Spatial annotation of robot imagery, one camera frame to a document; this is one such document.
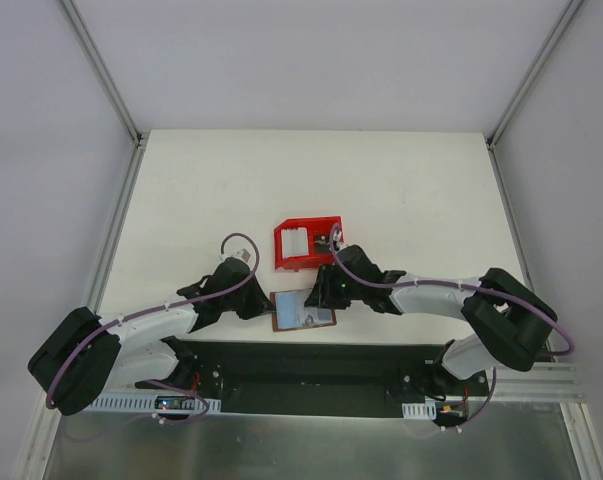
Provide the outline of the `red plastic bin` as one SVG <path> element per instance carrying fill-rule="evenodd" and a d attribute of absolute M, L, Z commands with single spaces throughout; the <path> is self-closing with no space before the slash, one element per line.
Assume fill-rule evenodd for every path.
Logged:
<path fill-rule="evenodd" d="M 313 236 L 318 234 L 330 235 L 332 227 L 337 224 L 342 226 L 340 216 L 290 218 L 279 224 L 273 231 L 274 238 L 274 266 L 276 270 L 299 272 L 306 269 L 318 269 L 321 265 L 333 263 L 332 254 L 316 254 L 313 249 Z M 305 257 L 292 257 L 283 259 L 281 254 L 282 229 L 306 228 L 308 233 L 309 255 Z"/>

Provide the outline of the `brown leather card holder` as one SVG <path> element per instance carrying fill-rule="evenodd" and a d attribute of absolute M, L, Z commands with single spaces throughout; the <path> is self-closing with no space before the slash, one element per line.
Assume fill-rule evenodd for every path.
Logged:
<path fill-rule="evenodd" d="M 307 330 L 321 327 L 335 326 L 337 324 L 336 312 L 330 310 L 333 322 L 329 325 L 318 325 L 304 327 L 300 324 L 300 314 L 305 308 L 318 308 L 317 306 L 306 306 L 305 301 L 309 298 L 310 289 L 290 290 L 272 292 L 270 300 L 275 307 L 272 313 L 272 330 L 276 333 Z"/>

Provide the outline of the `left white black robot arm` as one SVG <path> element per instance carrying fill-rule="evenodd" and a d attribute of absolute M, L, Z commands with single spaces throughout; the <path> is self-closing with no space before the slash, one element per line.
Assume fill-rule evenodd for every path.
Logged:
<path fill-rule="evenodd" d="M 195 392 L 202 366 L 182 336 L 225 313 L 251 320 L 274 309 L 248 264 L 228 257 L 159 306 L 128 315 L 72 310 L 32 356 L 28 371 L 44 390 L 47 408 L 64 416 L 124 386 Z"/>

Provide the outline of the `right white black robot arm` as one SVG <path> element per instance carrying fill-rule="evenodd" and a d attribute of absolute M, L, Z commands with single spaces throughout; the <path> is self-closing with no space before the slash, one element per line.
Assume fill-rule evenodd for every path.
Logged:
<path fill-rule="evenodd" d="M 433 387 L 454 394 L 467 378 L 498 366 L 529 371 L 552 331 L 556 314 L 500 268 L 477 278 L 419 278 L 381 270 L 357 245 L 319 268 L 307 307 L 345 310 L 360 301 L 380 314 L 429 314 L 466 322 L 472 334 L 448 342 L 431 369 Z"/>

